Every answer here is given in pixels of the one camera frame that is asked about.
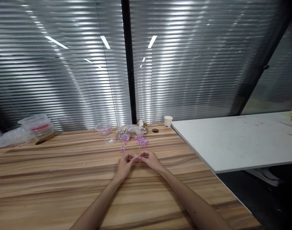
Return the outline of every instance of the plastic container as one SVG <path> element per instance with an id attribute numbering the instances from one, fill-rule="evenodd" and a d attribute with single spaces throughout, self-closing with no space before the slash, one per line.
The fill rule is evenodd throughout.
<path id="1" fill-rule="evenodd" d="M 52 128 L 46 132 L 36 134 L 36 135 L 33 134 L 34 138 L 38 141 L 49 140 L 53 138 L 54 135 L 55 135 L 54 126 L 52 126 Z"/>
<path id="2" fill-rule="evenodd" d="M 112 131 L 112 123 L 111 122 L 100 122 L 95 126 L 95 129 L 102 136 L 108 135 Z"/>
<path id="3" fill-rule="evenodd" d="M 116 142 L 116 137 L 115 136 L 109 136 L 108 138 L 106 138 L 105 140 L 104 140 L 104 143 L 106 144 L 106 145 L 110 145 L 110 144 L 113 144 L 113 143 L 115 143 Z"/>
<path id="4" fill-rule="evenodd" d="M 50 123 L 47 114 L 36 114 L 18 121 L 25 129 L 32 130 L 33 128 L 41 127 Z"/>
<path id="5" fill-rule="evenodd" d="M 36 114 L 18 121 L 38 141 L 52 138 L 55 134 L 54 125 L 46 114 Z"/>
<path id="6" fill-rule="evenodd" d="M 118 138 L 121 142 L 127 142 L 130 139 L 130 133 L 129 132 L 120 132 L 118 133 Z"/>

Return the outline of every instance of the window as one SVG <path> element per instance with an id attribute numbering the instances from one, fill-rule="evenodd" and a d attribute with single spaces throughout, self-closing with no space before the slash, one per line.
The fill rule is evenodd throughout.
<path id="1" fill-rule="evenodd" d="M 292 22 L 268 65 L 242 114 L 292 110 Z"/>
<path id="2" fill-rule="evenodd" d="M 131 0 L 137 118 L 230 115 L 280 1 Z"/>
<path id="3" fill-rule="evenodd" d="M 0 110 L 58 131 L 131 123 L 120 0 L 0 1 Z"/>

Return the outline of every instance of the dark floor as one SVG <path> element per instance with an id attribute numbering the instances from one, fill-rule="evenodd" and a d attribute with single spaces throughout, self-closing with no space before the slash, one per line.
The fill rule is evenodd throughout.
<path id="1" fill-rule="evenodd" d="M 276 188 L 244 171 L 217 176 L 252 212 L 262 230 L 292 230 L 292 183 Z"/>

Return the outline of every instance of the clear plastic bag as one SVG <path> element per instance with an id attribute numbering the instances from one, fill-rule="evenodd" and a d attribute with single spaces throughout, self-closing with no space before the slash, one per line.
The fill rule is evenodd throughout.
<path id="1" fill-rule="evenodd" d="M 136 133 L 138 136 L 142 136 L 146 132 L 146 129 L 137 125 L 124 125 L 118 128 L 116 131 L 121 142 L 128 141 L 131 133 Z"/>
<path id="2" fill-rule="evenodd" d="M 23 127 L 19 127 L 4 133 L 0 134 L 0 148 L 9 146 L 9 145 L 19 145 L 26 144 L 33 140 L 33 136 L 29 131 L 25 130 Z"/>

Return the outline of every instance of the wooden table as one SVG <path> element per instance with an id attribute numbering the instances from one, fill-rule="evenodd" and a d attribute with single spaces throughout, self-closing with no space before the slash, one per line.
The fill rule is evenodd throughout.
<path id="1" fill-rule="evenodd" d="M 175 131 L 150 125 L 147 137 L 161 163 L 234 229 L 260 225 Z M 105 145 L 105 138 L 92 130 L 66 132 L 40 145 L 1 149 L 0 229 L 69 229 L 115 175 L 121 143 Z M 127 151 L 141 150 L 131 139 Z M 194 228 L 168 184 L 142 163 L 133 166 L 116 192 L 101 227 Z"/>

